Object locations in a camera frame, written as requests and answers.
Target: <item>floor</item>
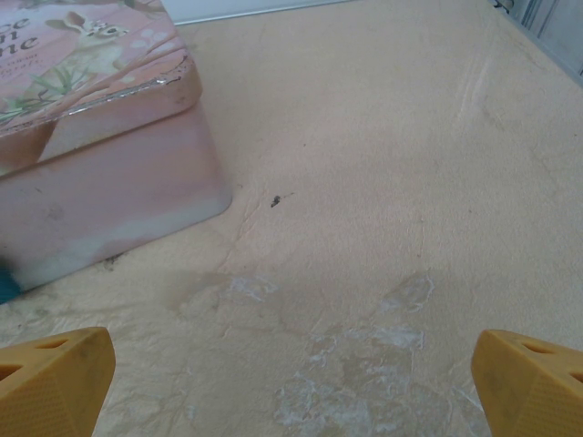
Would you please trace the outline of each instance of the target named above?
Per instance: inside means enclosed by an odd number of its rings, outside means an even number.
[[[0,307],[108,327],[96,436],[487,436],[481,330],[583,349],[583,91],[487,1],[180,32],[230,209]]]

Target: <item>bunny illustration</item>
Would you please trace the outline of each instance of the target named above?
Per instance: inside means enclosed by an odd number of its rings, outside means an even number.
[[[75,49],[42,76],[34,76],[33,84],[22,99],[57,100],[61,96],[91,82],[97,75],[110,76],[123,65],[123,47],[117,39],[128,30],[120,25],[88,21],[77,12],[69,12],[62,20],[47,20],[55,29],[78,33]]]

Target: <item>white wall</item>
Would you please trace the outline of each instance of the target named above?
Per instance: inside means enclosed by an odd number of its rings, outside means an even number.
[[[162,0],[177,24],[347,0]]]

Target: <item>pink tin box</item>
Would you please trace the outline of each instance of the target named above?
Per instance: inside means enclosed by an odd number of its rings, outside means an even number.
[[[0,259],[23,288],[229,205],[159,0],[2,0],[0,17]]]

